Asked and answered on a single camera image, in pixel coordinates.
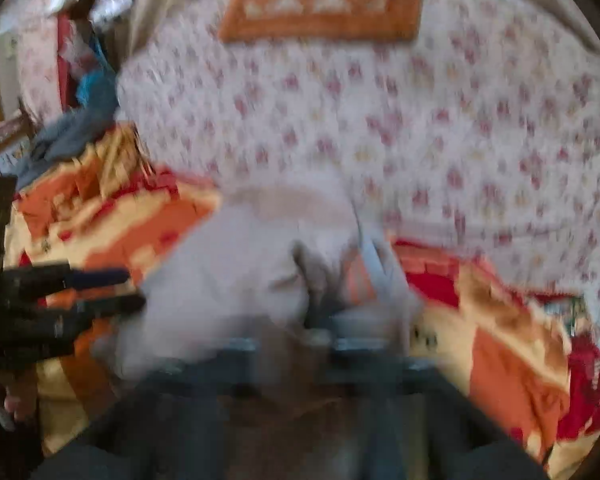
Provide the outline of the person left hand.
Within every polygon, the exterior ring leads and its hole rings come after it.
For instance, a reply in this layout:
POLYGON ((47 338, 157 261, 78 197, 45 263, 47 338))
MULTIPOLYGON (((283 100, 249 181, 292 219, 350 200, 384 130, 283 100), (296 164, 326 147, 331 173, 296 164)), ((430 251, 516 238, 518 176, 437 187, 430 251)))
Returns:
POLYGON ((32 418, 38 409, 38 387, 34 382, 7 387, 4 409, 16 422, 32 418))

